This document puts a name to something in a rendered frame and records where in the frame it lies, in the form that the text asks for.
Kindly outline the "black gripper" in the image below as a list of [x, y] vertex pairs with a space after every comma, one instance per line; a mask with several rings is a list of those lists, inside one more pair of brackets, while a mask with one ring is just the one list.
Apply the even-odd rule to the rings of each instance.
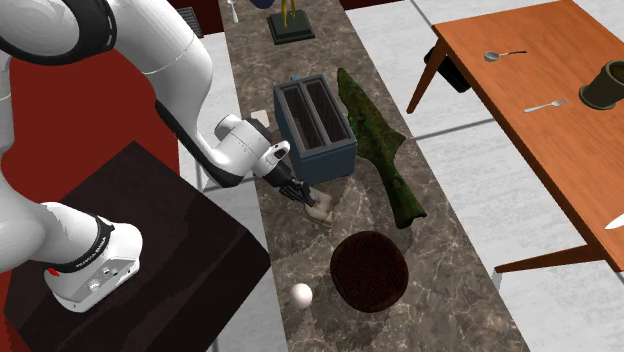
[[317, 198], [306, 182], [296, 179], [291, 169], [279, 161], [276, 166], [264, 176], [272, 187], [278, 188], [282, 195], [302, 204], [315, 205]]

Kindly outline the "pale bread slice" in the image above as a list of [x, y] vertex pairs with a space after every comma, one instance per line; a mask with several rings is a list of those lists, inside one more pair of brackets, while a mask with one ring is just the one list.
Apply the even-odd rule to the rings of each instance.
[[306, 213], [313, 221], [330, 228], [333, 222], [332, 196], [315, 188], [311, 188], [311, 191], [315, 194], [317, 202], [313, 206], [305, 204]]

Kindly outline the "blue toaster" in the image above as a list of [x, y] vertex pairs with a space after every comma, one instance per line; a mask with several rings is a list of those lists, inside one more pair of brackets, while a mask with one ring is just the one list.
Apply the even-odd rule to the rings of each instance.
[[322, 74], [274, 87], [274, 113], [299, 179], [310, 185], [352, 174], [357, 140]]

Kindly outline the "green corroded spearhead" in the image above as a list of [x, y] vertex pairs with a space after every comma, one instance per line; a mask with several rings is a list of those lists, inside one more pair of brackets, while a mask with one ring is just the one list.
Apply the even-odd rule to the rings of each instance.
[[406, 137], [389, 126], [361, 86], [344, 69], [337, 69], [339, 97], [348, 111], [348, 122], [357, 139], [357, 155], [371, 162], [385, 188], [398, 229], [411, 226], [427, 213], [395, 166], [395, 157]]

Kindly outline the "dark brown round disc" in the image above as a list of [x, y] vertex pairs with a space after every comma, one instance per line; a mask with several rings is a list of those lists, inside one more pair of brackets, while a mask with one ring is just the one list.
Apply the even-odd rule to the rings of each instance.
[[389, 237], [375, 231], [344, 239], [333, 251], [330, 274], [343, 300], [364, 313], [391, 307], [409, 282], [403, 254]]

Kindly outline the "white ball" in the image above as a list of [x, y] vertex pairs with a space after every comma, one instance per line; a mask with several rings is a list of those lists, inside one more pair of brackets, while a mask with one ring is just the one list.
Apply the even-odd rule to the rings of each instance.
[[308, 308], [313, 300], [312, 289], [304, 283], [297, 283], [289, 291], [290, 304], [299, 310]]

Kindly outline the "dark robot stand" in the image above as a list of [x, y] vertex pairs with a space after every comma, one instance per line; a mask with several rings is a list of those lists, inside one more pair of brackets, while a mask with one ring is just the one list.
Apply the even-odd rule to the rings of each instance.
[[140, 269], [85, 313], [59, 304], [39, 264], [15, 269], [4, 314], [31, 352], [207, 352], [270, 267], [246, 227], [136, 142], [62, 201], [135, 225]]

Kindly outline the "gold figure on dark base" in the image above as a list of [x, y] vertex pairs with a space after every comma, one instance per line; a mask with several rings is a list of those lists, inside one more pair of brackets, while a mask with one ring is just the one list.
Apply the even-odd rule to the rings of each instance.
[[297, 8], [296, 0], [281, 0], [279, 13], [267, 18], [273, 43], [282, 45], [297, 41], [313, 39], [313, 28], [307, 14]]

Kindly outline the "black bin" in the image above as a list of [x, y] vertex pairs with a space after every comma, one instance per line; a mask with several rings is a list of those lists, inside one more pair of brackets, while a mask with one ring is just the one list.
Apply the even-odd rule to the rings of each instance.
[[421, 75], [421, 79], [418, 84], [418, 88], [422, 91], [426, 90], [426, 86], [430, 83], [434, 76], [433, 70], [437, 69], [437, 72], [458, 92], [464, 93], [471, 88], [470, 83], [461, 73], [459, 68], [451, 60], [448, 55], [444, 55], [438, 66], [433, 64], [432, 57], [438, 51], [439, 44], [433, 46], [428, 53], [424, 56], [423, 61], [425, 63], [425, 70]]

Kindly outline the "black grille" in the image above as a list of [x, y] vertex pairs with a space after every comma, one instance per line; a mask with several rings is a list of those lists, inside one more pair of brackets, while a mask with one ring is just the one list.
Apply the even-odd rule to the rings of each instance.
[[204, 37], [203, 31], [192, 7], [178, 8], [177, 12], [199, 39]]

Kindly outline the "silver ladle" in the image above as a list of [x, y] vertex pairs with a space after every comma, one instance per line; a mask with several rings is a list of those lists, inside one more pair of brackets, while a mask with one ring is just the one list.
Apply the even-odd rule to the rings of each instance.
[[508, 55], [513, 55], [513, 54], [526, 54], [526, 51], [521, 50], [521, 51], [513, 51], [513, 52], [506, 52], [506, 53], [497, 53], [493, 51], [488, 51], [484, 54], [484, 60], [487, 62], [495, 62], [495, 61], [498, 61], [502, 56], [508, 56]]

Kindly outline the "silver fork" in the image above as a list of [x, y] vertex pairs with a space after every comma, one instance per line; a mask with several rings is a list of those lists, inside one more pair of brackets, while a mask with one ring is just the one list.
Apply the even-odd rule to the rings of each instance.
[[552, 101], [550, 103], [547, 103], [547, 104], [543, 104], [543, 105], [534, 106], [534, 107], [530, 107], [530, 108], [524, 109], [523, 113], [531, 113], [531, 112], [538, 111], [538, 110], [546, 108], [546, 107], [560, 107], [562, 105], [565, 105], [566, 103], [568, 103], [568, 100], [566, 98], [562, 98], [562, 99], [554, 100], [554, 101]]

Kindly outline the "brown wooden table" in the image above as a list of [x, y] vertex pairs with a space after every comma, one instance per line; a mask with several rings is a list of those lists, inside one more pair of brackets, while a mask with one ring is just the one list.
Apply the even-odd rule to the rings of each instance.
[[[497, 267], [513, 272], [605, 260], [624, 272], [624, 109], [594, 110], [579, 89], [624, 42], [573, 0], [437, 23], [439, 65], [448, 55], [583, 237], [582, 246]], [[487, 62], [488, 51], [526, 54]], [[524, 109], [566, 98], [560, 107]]]

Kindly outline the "dark green pot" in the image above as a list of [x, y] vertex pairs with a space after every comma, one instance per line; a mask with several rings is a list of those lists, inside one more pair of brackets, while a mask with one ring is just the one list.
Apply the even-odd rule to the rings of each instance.
[[589, 84], [579, 89], [578, 95], [592, 109], [613, 109], [624, 99], [624, 60], [607, 62]]

